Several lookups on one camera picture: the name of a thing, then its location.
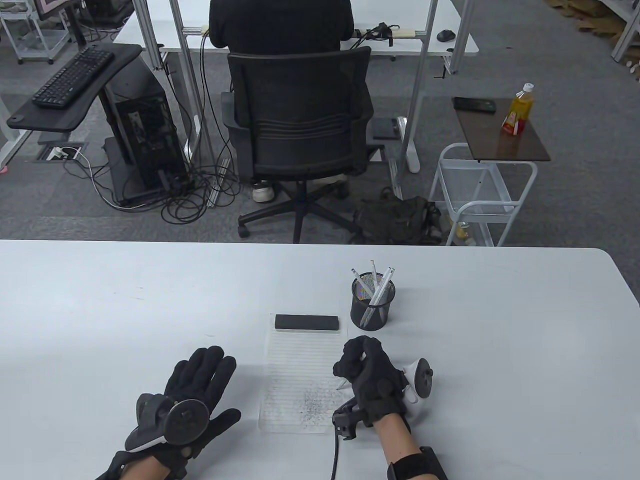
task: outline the computer mouse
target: computer mouse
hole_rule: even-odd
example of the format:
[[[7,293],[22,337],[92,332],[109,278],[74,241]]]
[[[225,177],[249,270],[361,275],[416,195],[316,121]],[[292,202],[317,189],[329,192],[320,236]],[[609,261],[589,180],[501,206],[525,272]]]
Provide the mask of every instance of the computer mouse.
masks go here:
[[[445,42],[450,42],[451,40],[456,38],[456,34],[453,33],[451,30],[443,30],[436,36],[436,38],[438,39],[439,42],[445,43]]]

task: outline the computer tower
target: computer tower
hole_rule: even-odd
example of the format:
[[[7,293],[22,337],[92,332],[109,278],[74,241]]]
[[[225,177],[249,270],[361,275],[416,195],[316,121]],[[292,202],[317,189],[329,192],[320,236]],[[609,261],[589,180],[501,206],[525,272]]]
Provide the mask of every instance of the computer tower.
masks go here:
[[[164,89],[141,58],[124,67],[106,86],[113,128],[122,135],[124,161],[135,164],[144,186],[180,190],[188,181],[184,153]]]
[[[89,25],[120,27],[134,11],[131,0],[84,0],[80,17]]]

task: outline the monitor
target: monitor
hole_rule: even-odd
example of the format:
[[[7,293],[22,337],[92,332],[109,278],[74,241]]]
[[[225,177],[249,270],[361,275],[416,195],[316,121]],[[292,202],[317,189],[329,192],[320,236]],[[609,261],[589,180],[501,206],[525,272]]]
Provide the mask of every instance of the monitor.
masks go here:
[[[36,4],[40,20],[44,20],[54,13],[58,13],[66,6],[79,3],[80,0],[33,0],[33,2]]]

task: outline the black shirt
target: black shirt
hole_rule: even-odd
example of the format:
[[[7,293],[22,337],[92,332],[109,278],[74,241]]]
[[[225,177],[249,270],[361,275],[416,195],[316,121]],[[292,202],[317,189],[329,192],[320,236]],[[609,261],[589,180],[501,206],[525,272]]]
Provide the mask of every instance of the black shirt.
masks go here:
[[[353,34],[350,0],[211,0],[209,38],[236,53],[340,50]]]

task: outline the chair base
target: chair base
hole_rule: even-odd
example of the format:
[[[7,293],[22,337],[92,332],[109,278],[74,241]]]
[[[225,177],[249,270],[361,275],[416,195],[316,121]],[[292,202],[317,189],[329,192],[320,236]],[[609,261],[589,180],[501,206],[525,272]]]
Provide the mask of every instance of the chair base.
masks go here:
[[[340,191],[343,189],[344,186],[340,183],[325,185],[311,193],[307,193],[306,182],[296,182],[295,193],[290,192],[282,185],[280,185],[280,187],[287,194],[290,200],[260,209],[247,215],[240,215],[240,217],[238,217],[238,234],[241,238],[249,236],[249,230],[246,228],[247,223],[255,220],[261,220],[262,218],[280,215],[282,213],[292,212],[296,214],[296,223],[293,228],[293,243],[300,243],[302,221],[309,213],[335,223],[336,225],[350,231],[352,234],[362,234],[362,229],[358,225],[316,203],[320,198],[334,191]]]

